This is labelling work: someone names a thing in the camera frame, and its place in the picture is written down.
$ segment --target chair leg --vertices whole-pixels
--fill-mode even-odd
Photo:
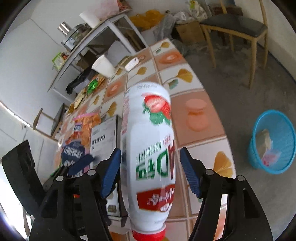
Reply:
[[[230,47],[231,51],[234,52],[234,45],[233,45],[233,36],[232,34],[229,35]]]
[[[251,42],[251,69],[250,69],[250,81],[249,81],[249,89],[252,87],[255,70],[256,70],[256,57],[257,57],[257,39],[253,38]]]
[[[263,69],[265,69],[267,64],[267,57],[268,57],[268,33],[264,36],[264,60],[263,60]]]
[[[202,24],[201,24],[201,27],[202,27],[202,30],[204,31],[205,37],[207,39],[207,45],[209,47],[209,51],[210,51],[210,55],[211,55],[213,67],[216,68],[217,65],[216,65],[216,60],[215,60],[213,45],[212,45],[212,42],[211,42],[211,37],[209,35],[208,29],[204,25],[202,25]]]

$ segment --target bottle label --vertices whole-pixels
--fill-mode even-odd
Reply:
[[[171,180],[173,179],[175,165],[174,144],[172,144],[172,146],[168,145],[167,148],[158,155],[156,160],[149,158],[154,153],[160,151],[163,144],[166,146],[168,140],[170,140],[170,135],[168,135],[163,142],[158,141],[137,155],[136,180],[154,179],[156,174],[161,177],[168,177],[169,170]]]
[[[143,102],[143,114],[149,113],[150,122],[155,126],[159,126],[163,122],[170,126],[171,117],[169,103],[159,95],[142,94],[142,97],[145,97]]]
[[[166,212],[174,200],[175,184],[137,193],[139,209]]]

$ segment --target white wall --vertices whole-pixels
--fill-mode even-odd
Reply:
[[[32,19],[58,44],[61,44],[64,36],[57,29],[60,23],[66,21],[70,27],[83,23],[79,14],[88,6],[95,4],[98,0],[42,0],[35,8]],[[128,15],[144,13],[150,9],[161,12],[170,10],[179,12],[186,10],[187,0],[128,0],[133,8]]]
[[[35,8],[31,19],[61,45],[64,35],[57,29],[58,26],[64,21],[72,28],[83,23],[79,14],[96,2],[97,0],[42,0]]]
[[[29,124],[33,123],[41,108],[54,117],[65,102],[55,93],[47,92],[56,75],[56,71],[52,70],[52,59],[60,51],[63,48],[31,19],[6,34],[2,40],[0,100]],[[49,133],[51,124],[39,128]]]
[[[242,8],[244,16],[263,22],[258,0],[235,0],[235,4]],[[267,15],[269,51],[296,79],[296,34],[271,0],[263,0],[263,4]]]
[[[17,26],[21,25],[28,19],[30,19],[35,7],[41,0],[31,0],[18,14],[18,16],[13,21],[12,25],[10,25],[7,33],[10,33],[12,30],[14,30]]]
[[[57,143],[26,127],[15,117],[0,106],[0,159],[11,149],[28,140],[31,153],[35,162],[35,171],[44,183],[54,171],[54,156]],[[0,203],[9,219],[17,231],[27,238],[24,229],[22,206],[16,197],[9,181],[5,175],[0,162]]]

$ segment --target plastic bottle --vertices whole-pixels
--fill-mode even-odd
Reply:
[[[133,236],[161,241],[176,182],[170,95],[161,85],[143,82],[126,91],[121,141],[121,188]]]

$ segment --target strawberry graphic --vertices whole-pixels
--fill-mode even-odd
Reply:
[[[150,113],[150,121],[154,125],[160,125],[165,121],[170,125],[170,105],[169,103],[161,96],[144,94],[145,97],[143,107],[143,114],[148,111]]]

